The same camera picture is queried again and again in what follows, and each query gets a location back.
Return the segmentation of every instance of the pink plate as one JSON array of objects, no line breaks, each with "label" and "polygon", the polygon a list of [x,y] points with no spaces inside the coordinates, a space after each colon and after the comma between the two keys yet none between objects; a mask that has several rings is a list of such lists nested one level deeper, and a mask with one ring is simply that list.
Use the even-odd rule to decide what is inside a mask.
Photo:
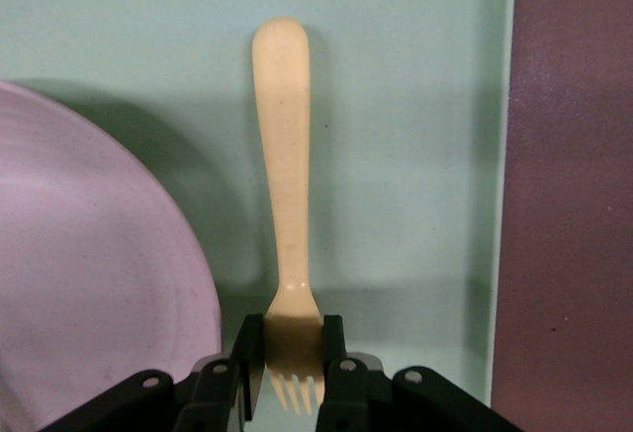
[{"label": "pink plate", "polygon": [[0,82],[0,417],[41,428],[220,349],[211,273],[160,184],[87,120]]}]

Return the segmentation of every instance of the fork head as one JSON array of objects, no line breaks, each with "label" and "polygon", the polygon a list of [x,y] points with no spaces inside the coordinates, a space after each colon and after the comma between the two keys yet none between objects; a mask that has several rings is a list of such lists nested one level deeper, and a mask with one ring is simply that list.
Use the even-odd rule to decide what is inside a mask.
[{"label": "fork head", "polygon": [[292,311],[283,308],[283,300],[275,305],[276,300],[264,317],[266,366],[284,409],[289,410],[287,396],[301,414],[299,389],[305,411],[312,414],[313,404],[321,404],[325,392],[323,323],[314,300],[302,302],[301,308],[295,306]]}]

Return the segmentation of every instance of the utensil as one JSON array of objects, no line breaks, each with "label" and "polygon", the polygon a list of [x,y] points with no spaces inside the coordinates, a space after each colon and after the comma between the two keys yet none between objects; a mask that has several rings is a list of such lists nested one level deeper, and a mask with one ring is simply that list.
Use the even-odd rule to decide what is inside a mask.
[{"label": "utensil", "polygon": [[266,364],[284,409],[286,393],[301,413],[296,384],[312,413],[324,394],[322,320],[309,280],[308,181],[310,160],[310,53],[303,27],[274,19],[252,48],[257,114],[273,210],[279,287],[265,316]]},{"label": "utensil", "polygon": [[137,371],[221,349],[204,253],[158,181],[68,108],[0,82],[0,417],[40,429]]}]

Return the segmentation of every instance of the fork tine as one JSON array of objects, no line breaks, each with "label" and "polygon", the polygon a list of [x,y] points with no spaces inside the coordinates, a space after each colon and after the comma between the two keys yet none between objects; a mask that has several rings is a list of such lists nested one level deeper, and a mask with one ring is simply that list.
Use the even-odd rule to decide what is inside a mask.
[{"label": "fork tine", "polygon": [[276,373],[270,372],[270,381],[273,384],[273,389],[281,402],[282,407],[288,412],[288,402],[286,402],[286,395],[284,394],[284,388],[281,386],[282,376]]},{"label": "fork tine", "polygon": [[300,415],[301,409],[299,408],[299,400],[297,399],[297,391],[295,390],[295,381],[292,376],[290,378],[286,378],[286,392],[288,393],[290,401],[293,403],[295,412],[297,412],[297,415]]},{"label": "fork tine", "polygon": [[315,393],[316,403],[320,406],[323,404],[323,399],[325,397],[325,378],[323,376],[315,378]]},{"label": "fork tine", "polygon": [[308,379],[303,381],[299,380],[299,388],[301,388],[301,396],[304,398],[304,406],[308,415],[313,415],[313,405],[310,401],[310,383]]}]

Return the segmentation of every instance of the plate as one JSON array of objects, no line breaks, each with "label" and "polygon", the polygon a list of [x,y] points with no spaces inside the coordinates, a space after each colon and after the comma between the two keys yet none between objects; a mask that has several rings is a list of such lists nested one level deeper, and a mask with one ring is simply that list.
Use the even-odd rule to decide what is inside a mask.
[{"label": "plate", "polygon": [[67,108],[0,82],[0,417],[41,428],[221,348],[204,254],[156,179]]},{"label": "plate", "polygon": [[[311,48],[311,281],[350,351],[490,398],[513,0],[0,0],[0,77],[106,130],[178,203],[227,344],[276,288],[257,29]],[[315,430],[265,384],[253,428]]]}]

